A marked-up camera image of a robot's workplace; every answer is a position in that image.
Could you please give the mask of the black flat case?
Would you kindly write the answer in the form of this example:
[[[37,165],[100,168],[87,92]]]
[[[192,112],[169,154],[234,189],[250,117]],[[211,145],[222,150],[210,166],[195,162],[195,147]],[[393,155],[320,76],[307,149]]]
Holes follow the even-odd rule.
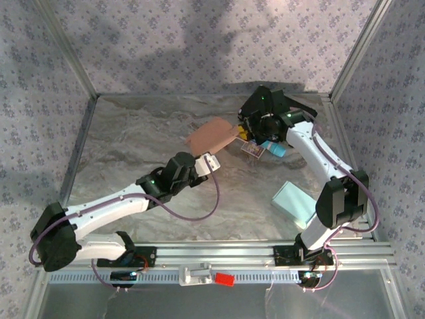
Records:
[[[311,106],[311,100],[308,100],[303,96],[296,96],[293,94],[287,94],[286,97],[289,99],[290,109],[303,110],[304,112],[312,115],[314,118],[317,117],[317,110]]]

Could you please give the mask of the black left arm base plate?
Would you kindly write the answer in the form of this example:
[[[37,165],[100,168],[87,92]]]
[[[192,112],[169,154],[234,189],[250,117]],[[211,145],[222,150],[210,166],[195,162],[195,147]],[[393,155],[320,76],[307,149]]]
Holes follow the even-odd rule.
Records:
[[[135,246],[115,260],[98,259],[96,266],[100,268],[151,268],[155,266],[157,247]]]

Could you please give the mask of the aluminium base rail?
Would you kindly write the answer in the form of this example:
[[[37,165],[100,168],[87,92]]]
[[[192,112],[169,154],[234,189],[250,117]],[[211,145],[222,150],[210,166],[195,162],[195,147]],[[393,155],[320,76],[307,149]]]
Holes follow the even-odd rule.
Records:
[[[88,259],[115,260],[135,246],[157,247],[155,266],[173,266],[185,263],[208,262],[214,265],[275,265],[273,247],[278,245],[294,245],[283,241],[207,241],[182,243],[144,243],[128,244],[119,238],[116,241],[105,241],[103,238],[91,238],[77,250],[71,262]],[[392,248],[386,242],[372,240],[331,241],[329,249],[333,258],[338,258],[338,265],[353,265],[365,268],[367,265],[396,264]]]

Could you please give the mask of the teal blue tube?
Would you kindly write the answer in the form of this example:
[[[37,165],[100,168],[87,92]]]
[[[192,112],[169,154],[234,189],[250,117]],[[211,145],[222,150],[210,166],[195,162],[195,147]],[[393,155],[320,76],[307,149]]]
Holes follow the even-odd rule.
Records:
[[[275,142],[265,141],[260,146],[279,158],[282,158],[286,153],[285,147]]]

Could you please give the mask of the small black board green light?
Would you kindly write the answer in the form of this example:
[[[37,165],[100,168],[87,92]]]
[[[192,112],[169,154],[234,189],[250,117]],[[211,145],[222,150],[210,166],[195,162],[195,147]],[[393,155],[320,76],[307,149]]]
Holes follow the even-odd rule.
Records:
[[[137,280],[135,271],[113,271],[110,274],[110,281],[115,288],[131,288]]]
[[[322,272],[319,271],[299,271],[299,283],[298,285],[302,288],[314,289],[316,288],[323,276]]]

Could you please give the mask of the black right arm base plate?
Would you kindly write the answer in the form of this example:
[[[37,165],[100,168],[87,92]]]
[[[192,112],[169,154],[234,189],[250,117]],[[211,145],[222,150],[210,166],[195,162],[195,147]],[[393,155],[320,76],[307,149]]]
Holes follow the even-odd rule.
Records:
[[[273,257],[276,266],[334,265],[333,253],[324,248],[309,251],[295,245],[278,245],[273,247]]]

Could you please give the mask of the aluminium frame post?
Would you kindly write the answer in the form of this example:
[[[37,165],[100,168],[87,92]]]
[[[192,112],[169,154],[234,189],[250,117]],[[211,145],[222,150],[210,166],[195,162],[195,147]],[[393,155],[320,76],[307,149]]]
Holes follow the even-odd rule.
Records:
[[[356,40],[344,67],[329,93],[329,98],[332,103],[336,103],[340,99],[342,93],[349,84],[393,1],[394,0],[377,0],[375,3],[359,38]]]

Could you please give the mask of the brown paper box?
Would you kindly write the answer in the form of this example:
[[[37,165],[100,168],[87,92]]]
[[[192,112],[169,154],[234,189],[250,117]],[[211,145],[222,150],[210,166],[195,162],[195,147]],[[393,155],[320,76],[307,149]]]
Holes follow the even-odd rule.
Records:
[[[215,117],[191,133],[185,143],[195,157],[209,153],[215,155],[233,142],[238,135],[238,126],[229,121]]]

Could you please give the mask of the light blue paper box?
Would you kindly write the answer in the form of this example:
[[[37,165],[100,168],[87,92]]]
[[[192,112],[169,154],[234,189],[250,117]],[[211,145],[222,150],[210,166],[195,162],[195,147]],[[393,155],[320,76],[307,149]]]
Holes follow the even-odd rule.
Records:
[[[315,215],[316,200],[287,181],[273,196],[271,205],[299,228],[305,229]]]

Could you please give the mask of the aluminium side rail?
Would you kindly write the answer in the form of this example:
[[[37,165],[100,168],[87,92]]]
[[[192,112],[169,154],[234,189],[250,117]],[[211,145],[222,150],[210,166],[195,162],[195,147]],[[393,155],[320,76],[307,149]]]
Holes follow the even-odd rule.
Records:
[[[324,107],[325,116],[327,118],[327,126],[330,127],[332,138],[336,142],[337,154],[342,157],[344,162],[348,163],[353,169],[358,170],[358,165],[356,164],[353,151],[349,145],[349,139],[347,133],[345,131],[341,115],[334,107],[330,97],[328,94],[321,93],[321,102]],[[357,221],[366,222],[369,227],[373,225],[375,222],[375,211],[373,209],[373,205],[368,199],[367,212],[366,214],[358,219]],[[379,236],[377,235],[377,229],[374,231],[364,233],[362,235],[363,239],[372,239],[373,241],[379,241]]]
[[[33,242],[35,244],[38,243],[43,249],[57,249],[67,244],[70,244],[72,247],[78,246],[77,240],[80,238],[80,235],[78,234],[78,225],[75,222],[77,222],[80,215],[73,208],[66,209],[65,205],[68,203],[72,186],[74,185],[78,164],[84,149],[96,103],[96,97],[89,99],[68,163],[68,169],[66,170],[60,189],[59,200],[47,205],[42,216],[39,218],[35,227],[40,231],[39,237],[35,237],[35,234],[31,233]]]

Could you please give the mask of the red plastic block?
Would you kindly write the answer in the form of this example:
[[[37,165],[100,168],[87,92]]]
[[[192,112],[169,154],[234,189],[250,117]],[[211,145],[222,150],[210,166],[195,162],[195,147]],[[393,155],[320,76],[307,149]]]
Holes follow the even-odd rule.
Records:
[[[235,284],[235,276],[218,272],[215,274],[214,282],[218,285],[233,287]]]

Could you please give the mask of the small purple card box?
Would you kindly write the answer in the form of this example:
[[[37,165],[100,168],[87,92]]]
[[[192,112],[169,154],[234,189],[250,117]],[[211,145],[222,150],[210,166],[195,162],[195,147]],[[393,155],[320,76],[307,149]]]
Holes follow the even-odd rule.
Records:
[[[257,145],[253,141],[245,142],[242,145],[241,150],[247,153],[249,156],[252,156],[256,159],[261,158],[262,154],[265,151],[265,149],[262,146]]]

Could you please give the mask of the white plastic bracket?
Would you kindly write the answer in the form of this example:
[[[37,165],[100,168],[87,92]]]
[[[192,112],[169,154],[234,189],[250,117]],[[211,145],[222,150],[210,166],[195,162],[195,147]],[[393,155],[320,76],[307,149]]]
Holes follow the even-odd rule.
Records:
[[[212,265],[210,263],[192,263],[179,267],[180,286],[204,285],[212,282]]]

